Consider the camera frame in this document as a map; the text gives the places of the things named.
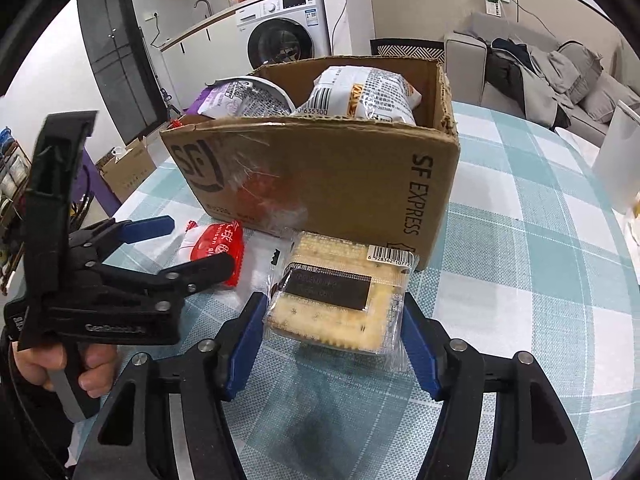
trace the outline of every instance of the washing machine door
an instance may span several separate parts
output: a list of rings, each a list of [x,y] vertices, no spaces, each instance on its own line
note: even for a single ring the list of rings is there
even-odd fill
[[[255,69],[264,64],[310,59],[313,56],[313,41],[299,23],[273,18],[254,29],[247,49],[249,62]]]

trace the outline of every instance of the checkered tablecloth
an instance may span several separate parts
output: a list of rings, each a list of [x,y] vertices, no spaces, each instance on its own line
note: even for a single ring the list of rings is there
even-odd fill
[[[594,478],[610,478],[640,435],[640,293],[620,228],[599,184],[564,140],[526,121],[455,104],[462,154],[429,267],[410,291],[449,335],[487,354],[536,356],[567,410]],[[168,214],[171,236],[109,263],[157,272],[175,261],[181,227],[209,223],[168,160],[116,217]],[[216,334],[246,298],[198,294],[183,341]],[[484,396],[471,478],[483,479],[495,396]],[[249,479],[413,479],[440,405],[412,374],[362,356],[274,338],[225,414]],[[81,441],[89,424],[80,428]]]

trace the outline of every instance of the human hand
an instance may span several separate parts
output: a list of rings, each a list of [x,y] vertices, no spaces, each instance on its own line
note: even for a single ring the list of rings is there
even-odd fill
[[[47,370],[63,370],[66,367],[65,349],[60,343],[38,346],[18,352],[18,343],[12,343],[15,364],[21,375],[36,386],[52,392],[53,384]],[[103,396],[111,390],[115,369],[118,364],[117,347],[114,345],[91,344],[84,352],[87,368],[78,377],[80,387],[92,398]]]

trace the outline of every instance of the red candy package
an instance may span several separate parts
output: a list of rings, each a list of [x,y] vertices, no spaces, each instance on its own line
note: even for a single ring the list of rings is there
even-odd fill
[[[199,227],[196,222],[190,221],[184,240],[178,250],[178,259],[181,262],[188,262],[220,253],[230,254],[236,262],[234,273],[225,282],[225,285],[236,286],[244,255],[244,240],[242,240],[240,222],[234,220],[228,224]]]

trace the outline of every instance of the cardboard box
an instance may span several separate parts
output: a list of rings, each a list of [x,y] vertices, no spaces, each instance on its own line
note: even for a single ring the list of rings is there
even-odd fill
[[[156,165],[139,140],[127,146],[130,150],[120,160],[112,158],[100,168],[102,178],[118,197],[124,202],[154,172]]]
[[[435,62],[328,57],[254,75],[296,106],[331,65],[401,73],[421,94],[418,126],[345,118],[226,118],[161,132],[210,215],[278,234],[283,227],[411,250],[428,262],[460,155],[449,83]]]

